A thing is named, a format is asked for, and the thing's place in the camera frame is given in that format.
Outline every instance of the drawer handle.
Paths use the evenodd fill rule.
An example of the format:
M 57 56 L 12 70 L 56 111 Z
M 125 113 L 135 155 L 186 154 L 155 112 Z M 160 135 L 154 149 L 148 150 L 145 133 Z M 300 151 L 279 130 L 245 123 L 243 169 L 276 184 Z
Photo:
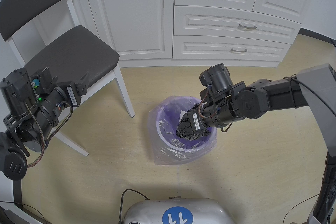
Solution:
M 239 28 L 242 28 L 242 29 L 249 29 L 249 30 L 255 30 L 257 29 L 257 26 L 253 26 L 253 27 L 250 27 L 250 26 L 243 26 L 243 25 L 238 25 Z
M 245 49 L 245 50 L 235 50 L 235 49 L 231 49 L 231 51 L 233 51 L 233 52 L 240 52 L 240 53 L 243 53 L 243 52 L 247 52 L 247 49 Z

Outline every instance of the white chair leg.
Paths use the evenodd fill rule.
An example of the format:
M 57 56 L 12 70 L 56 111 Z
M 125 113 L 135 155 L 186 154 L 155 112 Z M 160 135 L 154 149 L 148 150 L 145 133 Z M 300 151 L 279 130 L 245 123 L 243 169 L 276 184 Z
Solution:
M 123 76 L 121 75 L 119 64 L 117 64 L 117 66 L 113 69 L 113 71 L 115 73 L 115 79 L 117 81 L 117 85 L 119 87 L 120 93 L 123 97 L 127 112 L 131 117 L 134 117 L 135 112 L 134 112 L 131 100 L 129 99 L 128 92 L 125 86 L 125 82 L 124 82 Z
M 66 143 L 69 147 L 72 147 L 74 150 L 78 151 L 79 153 L 83 154 L 84 156 L 89 155 L 89 152 L 87 152 L 85 149 L 83 149 L 80 145 L 76 144 L 74 141 L 72 141 L 69 137 L 67 137 L 62 132 L 58 131 L 55 134 L 55 137 L 60 139 L 62 142 Z

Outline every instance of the trash can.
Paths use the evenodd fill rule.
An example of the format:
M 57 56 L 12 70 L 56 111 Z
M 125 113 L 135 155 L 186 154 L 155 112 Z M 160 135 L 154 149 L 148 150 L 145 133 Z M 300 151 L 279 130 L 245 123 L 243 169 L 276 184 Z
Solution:
M 215 147 L 215 127 L 208 129 L 210 135 L 193 141 L 176 135 L 181 111 L 187 111 L 200 102 L 201 100 L 191 96 L 170 96 L 149 112 L 147 127 L 156 165 L 190 163 Z

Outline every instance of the wooden floor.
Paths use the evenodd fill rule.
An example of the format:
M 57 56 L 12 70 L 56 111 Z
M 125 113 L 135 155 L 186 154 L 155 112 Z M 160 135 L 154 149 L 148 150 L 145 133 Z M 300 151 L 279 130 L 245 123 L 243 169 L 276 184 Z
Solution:
M 229 67 L 234 83 L 281 79 L 329 62 L 333 45 L 298 35 L 278 68 Z M 148 112 L 170 95 L 199 96 L 199 74 L 207 66 L 122 68 L 136 116 L 130 118 L 113 81 L 74 112 L 62 129 L 90 152 L 84 157 L 54 138 L 42 161 L 22 181 L 23 202 L 53 224 L 118 223 L 124 189 L 150 199 L 213 198 L 237 223 L 282 223 L 286 212 L 319 193 L 326 146 L 308 107 L 272 111 L 218 132 L 215 149 L 193 163 L 156 166 L 146 129 Z M 124 212 L 142 200 L 124 199 Z M 305 222 L 311 199 L 285 223 Z

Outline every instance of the crumpled black bag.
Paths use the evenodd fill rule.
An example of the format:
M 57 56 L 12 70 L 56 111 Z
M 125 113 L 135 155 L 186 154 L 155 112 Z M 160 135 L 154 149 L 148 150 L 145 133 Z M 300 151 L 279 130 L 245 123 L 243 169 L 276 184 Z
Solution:
M 187 116 L 188 112 L 190 112 L 191 110 L 194 109 L 198 109 L 199 104 L 195 104 L 193 106 L 192 109 L 188 110 L 187 113 L 185 113 L 183 115 L 183 117 L 181 118 L 177 129 L 176 129 L 176 135 L 178 137 L 187 139 L 189 141 L 193 141 L 195 139 L 198 139 L 202 136 L 208 136 L 209 134 L 211 134 L 210 131 L 208 131 L 207 129 L 203 129 L 203 130 L 199 130 L 199 131 L 193 131 L 191 128 L 191 122 L 190 122 L 190 118 Z

